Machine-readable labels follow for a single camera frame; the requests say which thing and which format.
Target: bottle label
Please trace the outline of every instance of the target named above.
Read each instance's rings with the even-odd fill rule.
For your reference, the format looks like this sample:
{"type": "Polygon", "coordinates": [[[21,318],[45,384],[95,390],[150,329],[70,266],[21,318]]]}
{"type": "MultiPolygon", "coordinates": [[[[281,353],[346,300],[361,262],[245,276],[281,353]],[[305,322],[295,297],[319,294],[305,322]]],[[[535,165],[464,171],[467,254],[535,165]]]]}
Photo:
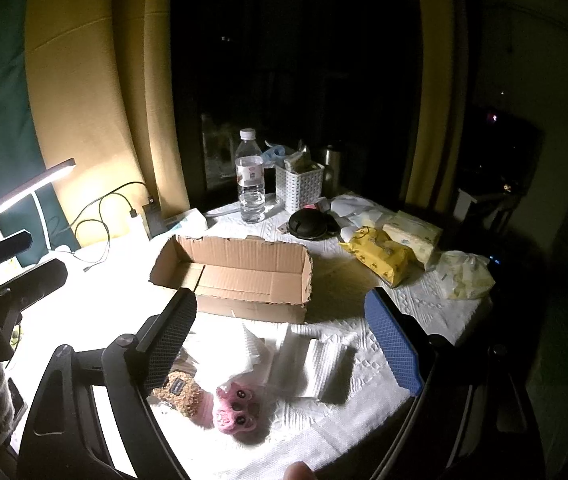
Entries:
{"type": "Polygon", "coordinates": [[[235,166],[237,169],[237,184],[242,187],[259,186],[264,177],[263,164],[257,166],[235,166]]]}

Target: white storage basket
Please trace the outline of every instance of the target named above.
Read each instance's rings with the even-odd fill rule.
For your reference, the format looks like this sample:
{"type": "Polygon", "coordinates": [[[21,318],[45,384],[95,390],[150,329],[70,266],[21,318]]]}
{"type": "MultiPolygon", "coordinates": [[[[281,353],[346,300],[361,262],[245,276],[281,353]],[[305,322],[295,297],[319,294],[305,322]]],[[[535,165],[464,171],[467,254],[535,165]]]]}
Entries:
{"type": "Polygon", "coordinates": [[[275,193],[277,200],[284,203],[289,213],[300,210],[306,204],[312,204],[321,196],[323,166],[317,164],[317,170],[295,174],[279,166],[275,167],[275,193]]]}

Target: plush toy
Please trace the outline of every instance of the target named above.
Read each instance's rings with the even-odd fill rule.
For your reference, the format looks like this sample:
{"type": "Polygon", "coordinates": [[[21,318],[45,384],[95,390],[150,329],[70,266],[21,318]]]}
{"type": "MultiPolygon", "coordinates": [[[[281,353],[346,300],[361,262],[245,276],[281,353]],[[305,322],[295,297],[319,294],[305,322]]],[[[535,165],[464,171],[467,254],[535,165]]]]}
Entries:
{"type": "Polygon", "coordinates": [[[155,388],[153,394],[189,418],[197,415],[203,399],[203,391],[193,377],[179,370],[168,374],[164,386],[155,388]]]}
{"type": "Polygon", "coordinates": [[[213,400],[213,424],[225,434],[235,434],[238,431],[252,431],[257,422],[249,413],[249,402],[253,392],[237,383],[231,383],[226,393],[222,388],[217,389],[213,400]]]}

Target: cardboard box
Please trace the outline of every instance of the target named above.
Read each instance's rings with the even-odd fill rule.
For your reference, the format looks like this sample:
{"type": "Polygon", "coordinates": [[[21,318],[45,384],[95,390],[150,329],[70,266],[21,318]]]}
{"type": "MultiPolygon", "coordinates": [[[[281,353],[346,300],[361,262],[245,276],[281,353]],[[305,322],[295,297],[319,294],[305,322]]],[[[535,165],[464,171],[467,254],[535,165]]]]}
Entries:
{"type": "Polygon", "coordinates": [[[200,312],[302,323],[311,273],[308,250],[300,244],[176,236],[161,249],[149,280],[190,288],[200,312]]]}

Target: tissue box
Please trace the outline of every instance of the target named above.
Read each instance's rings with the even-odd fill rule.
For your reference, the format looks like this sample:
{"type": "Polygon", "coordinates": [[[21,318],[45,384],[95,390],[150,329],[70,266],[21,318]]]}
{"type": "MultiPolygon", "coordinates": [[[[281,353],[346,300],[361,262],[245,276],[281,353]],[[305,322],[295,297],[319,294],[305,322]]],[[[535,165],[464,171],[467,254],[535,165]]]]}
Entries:
{"type": "Polygon", "coordinates": [[[149,280],[190,288],[199,312],[303,323],[311,271],[308,250],[300,244],[175,236],[161,249],[149,280]]]}
{"type": "Polygon", "coordinates": [[[428,265],[442,234],[439,227],[404,211],[399,211],[384,224],[384,232],[391,240],[410,247],[424,268],[428,265]]]}

